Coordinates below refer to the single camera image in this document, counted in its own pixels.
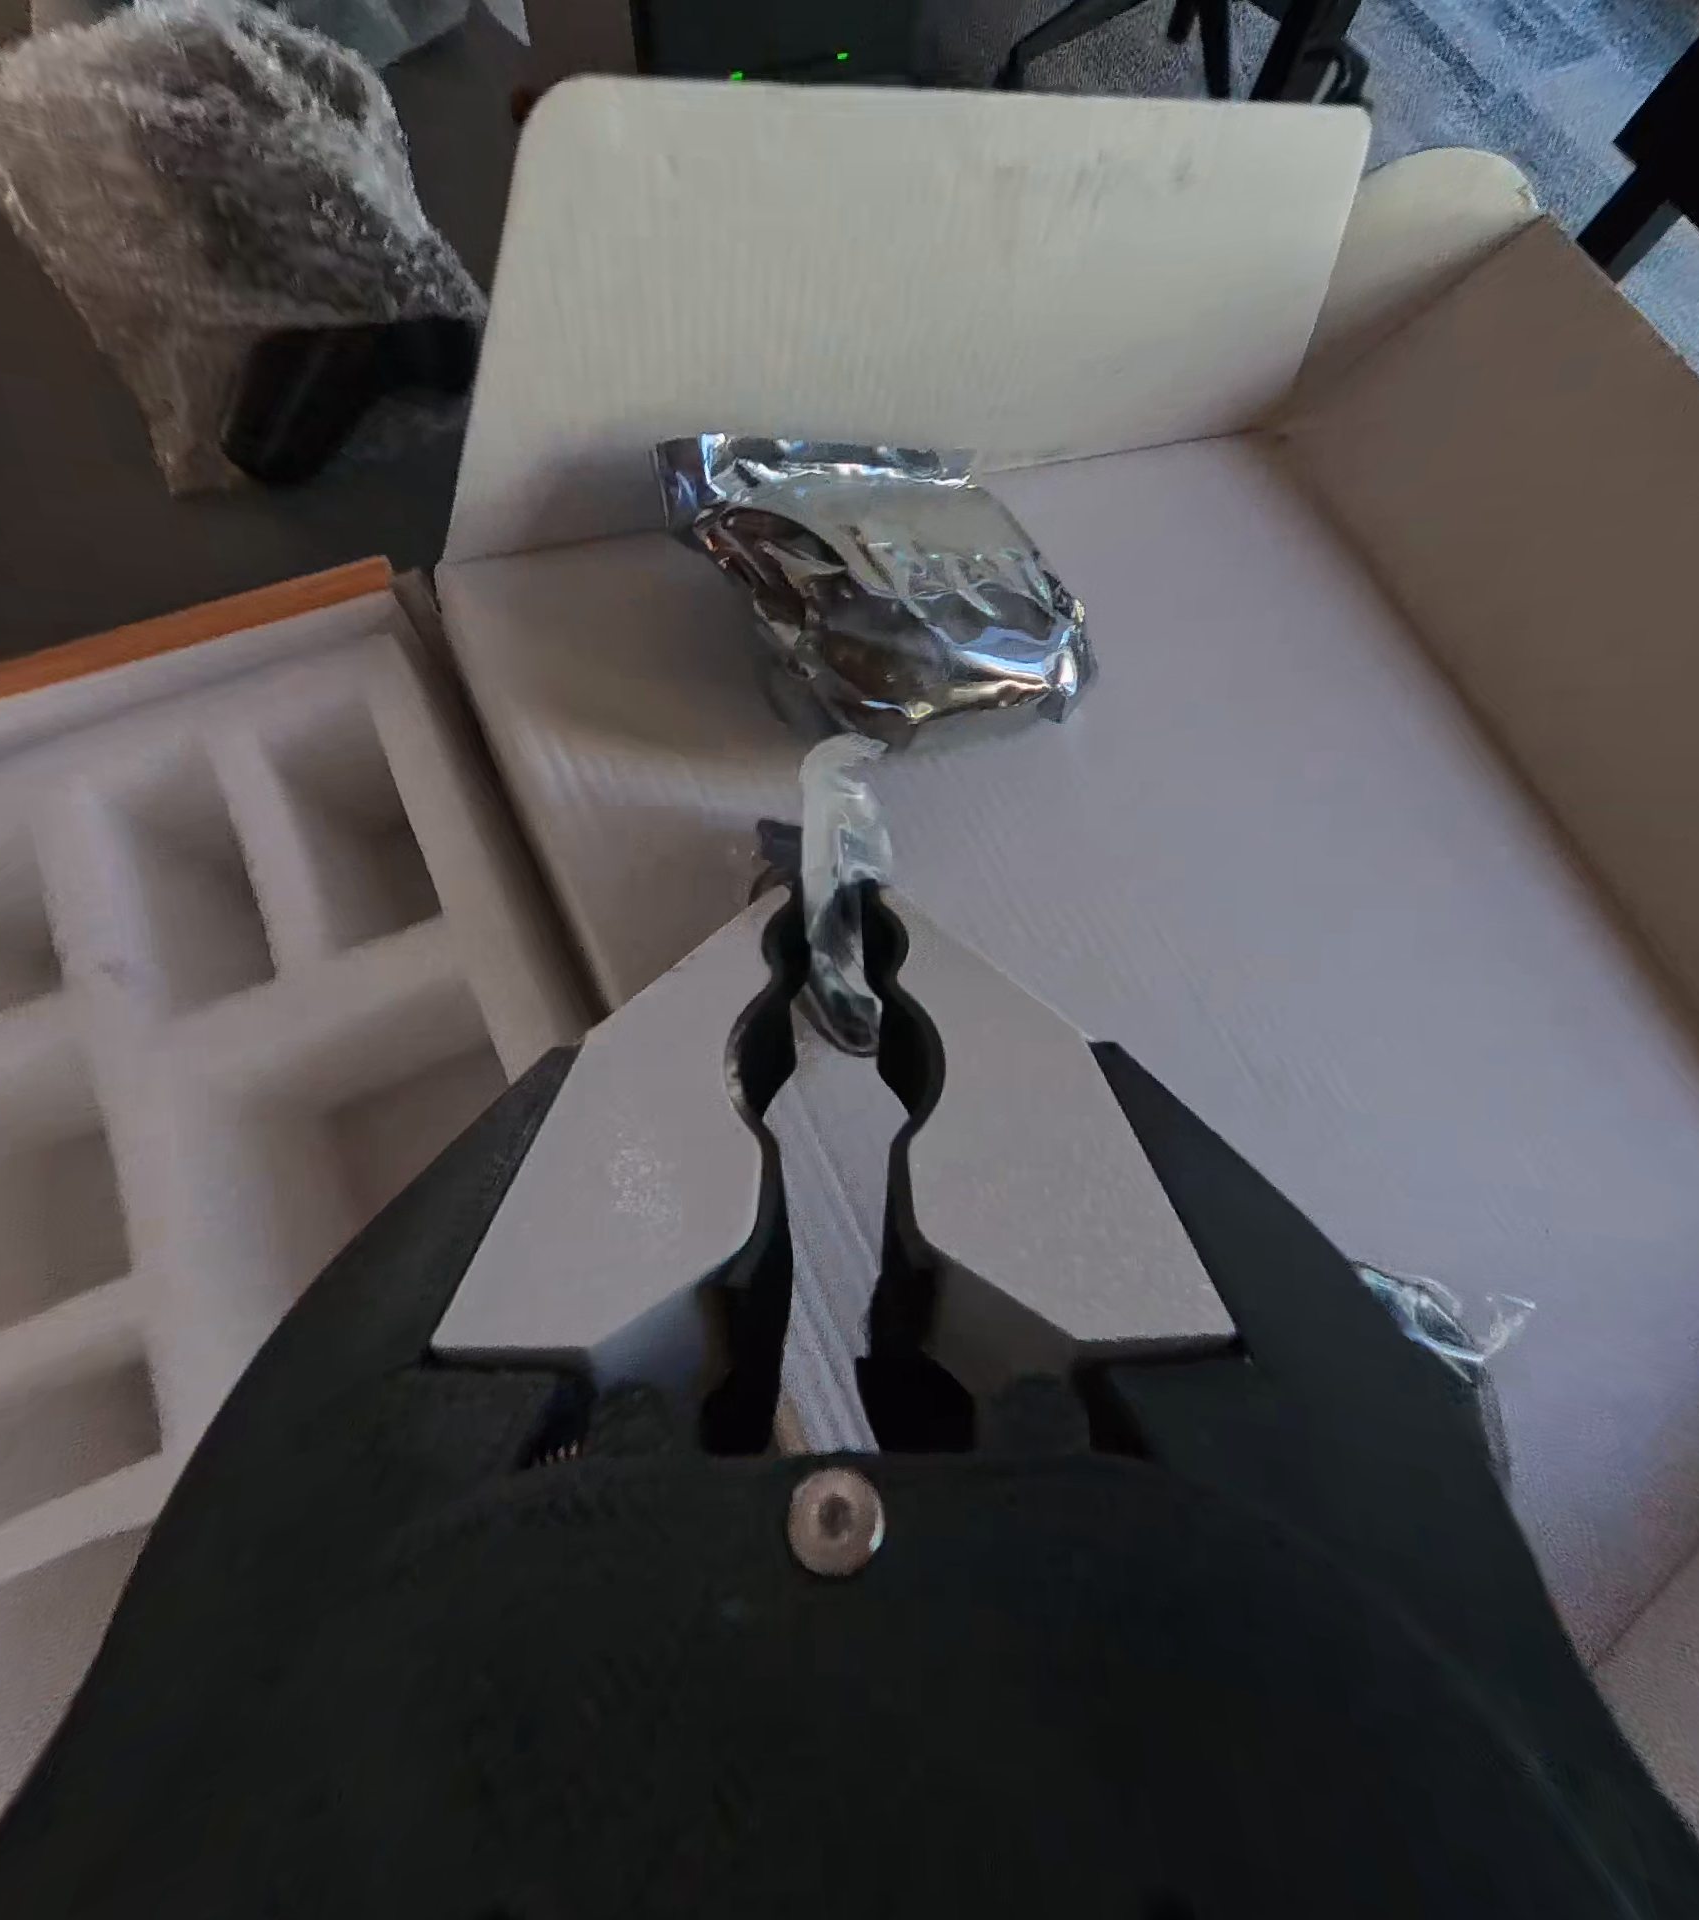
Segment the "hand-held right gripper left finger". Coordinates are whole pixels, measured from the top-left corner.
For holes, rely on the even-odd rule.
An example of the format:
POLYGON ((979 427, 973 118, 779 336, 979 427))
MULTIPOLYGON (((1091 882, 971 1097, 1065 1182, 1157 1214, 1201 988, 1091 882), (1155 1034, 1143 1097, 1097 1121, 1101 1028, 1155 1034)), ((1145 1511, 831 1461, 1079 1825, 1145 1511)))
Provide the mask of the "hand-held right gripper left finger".
POLYGON ((769 1447, 793 1245, 767 1109, 807 971, 801 904, 775 883, 587 1034, 434 1357, 653 1387, 709 1452, 769 1447))

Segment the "orange cardboard box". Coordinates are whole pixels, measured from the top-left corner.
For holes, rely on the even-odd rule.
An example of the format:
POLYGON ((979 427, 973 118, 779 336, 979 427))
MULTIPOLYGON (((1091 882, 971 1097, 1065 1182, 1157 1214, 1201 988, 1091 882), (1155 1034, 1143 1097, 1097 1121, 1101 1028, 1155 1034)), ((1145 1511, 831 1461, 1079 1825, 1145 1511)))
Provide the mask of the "orange cardboard box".
POLYGON ((1699 379, 1355 107, 579 77, 426 647, 577 1024, 304 1285, 0 1807, 0 1916, 1699 1916, 1699 379), (765 1452, 430 1337, 821 740, 655 443, 969 454, 1097 676, 885 887, 1101 1065, 1235 1320, 885 1452, 903 1121, 793 1004, 765 1452), (1355 1261, 1531 1297, 1477 1393, 1355 1261))

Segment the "silver foil bag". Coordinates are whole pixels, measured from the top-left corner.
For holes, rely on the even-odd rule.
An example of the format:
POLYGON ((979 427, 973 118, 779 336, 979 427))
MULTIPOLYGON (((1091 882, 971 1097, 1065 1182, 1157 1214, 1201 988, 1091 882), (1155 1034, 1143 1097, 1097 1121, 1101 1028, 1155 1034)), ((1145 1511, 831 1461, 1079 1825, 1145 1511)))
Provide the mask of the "silver foil bag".
POLYGON ((669 537, 747 599, 819 726, 899 752, 967 716, 1057 724, 1097 676, 1081 599, 967 452, 709 432, 651 468, 669 537))

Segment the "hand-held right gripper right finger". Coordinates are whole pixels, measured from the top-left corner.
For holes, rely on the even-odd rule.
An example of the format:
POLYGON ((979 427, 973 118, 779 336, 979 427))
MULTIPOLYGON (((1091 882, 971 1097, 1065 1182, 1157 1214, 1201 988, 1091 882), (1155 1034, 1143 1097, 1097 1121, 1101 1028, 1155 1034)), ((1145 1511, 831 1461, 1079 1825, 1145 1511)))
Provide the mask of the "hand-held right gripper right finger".
POLYGON ((965 1452, 1019 1379, 1205 1362, 1235 1320, 1077 1022, 861 883, 875 1068, 903 1109, 857 1357, 885 1452, 965 1452))

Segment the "black computer box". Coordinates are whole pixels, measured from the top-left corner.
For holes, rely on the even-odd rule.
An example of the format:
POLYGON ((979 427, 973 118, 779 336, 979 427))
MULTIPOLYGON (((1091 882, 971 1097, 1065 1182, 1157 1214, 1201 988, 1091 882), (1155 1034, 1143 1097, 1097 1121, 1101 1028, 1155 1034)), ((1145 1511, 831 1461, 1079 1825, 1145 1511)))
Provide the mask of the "black computer box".
POLYGON ((629 1, 645 77, 717 84, 975 85, 919 1, 629 1))

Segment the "bubble wrapped part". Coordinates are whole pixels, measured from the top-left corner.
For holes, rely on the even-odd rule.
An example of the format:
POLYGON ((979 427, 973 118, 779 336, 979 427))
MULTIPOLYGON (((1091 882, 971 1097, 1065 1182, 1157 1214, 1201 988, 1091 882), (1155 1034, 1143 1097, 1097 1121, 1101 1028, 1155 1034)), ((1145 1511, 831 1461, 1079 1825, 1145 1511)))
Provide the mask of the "bubble wrapped part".
POLYGON ((122 3, 0 44, 0 209, 176 498, 464 407, 486 298, 368 47, 394 3, 122 3))

